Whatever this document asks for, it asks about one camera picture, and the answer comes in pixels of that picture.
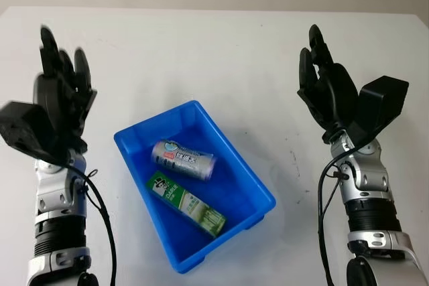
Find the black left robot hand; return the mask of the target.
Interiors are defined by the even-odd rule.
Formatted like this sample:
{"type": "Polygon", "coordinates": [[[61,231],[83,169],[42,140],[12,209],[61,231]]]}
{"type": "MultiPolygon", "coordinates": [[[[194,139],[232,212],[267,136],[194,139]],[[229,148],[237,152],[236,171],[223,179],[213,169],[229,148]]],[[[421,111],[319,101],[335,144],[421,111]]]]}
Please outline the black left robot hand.
{"type": "Polygon", "coordinates": [[[57,46],[49,27],[41,26],[40,56],[43,72],[34,84],[33,102],[47,113],[55,136],[67,149],[86,153],[82,139],[84,125],[97,91],[92,89],[86,54],[82,48],[71,60],[67,52],[57,46]]]}

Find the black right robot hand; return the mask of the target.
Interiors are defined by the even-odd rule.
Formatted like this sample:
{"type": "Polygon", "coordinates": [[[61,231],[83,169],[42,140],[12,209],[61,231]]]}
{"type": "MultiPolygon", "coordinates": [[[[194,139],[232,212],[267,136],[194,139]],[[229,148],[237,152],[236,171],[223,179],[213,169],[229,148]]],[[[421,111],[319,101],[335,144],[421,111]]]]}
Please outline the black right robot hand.
{"type": "Polygon", "coordinates": [[[355,116],[357,89],[344,66],[333,60],[317,25],[310,27],[308,37],[310,47],[300,51],[298,96],[324,129],[322,140],[330,144],[355,116]]]}

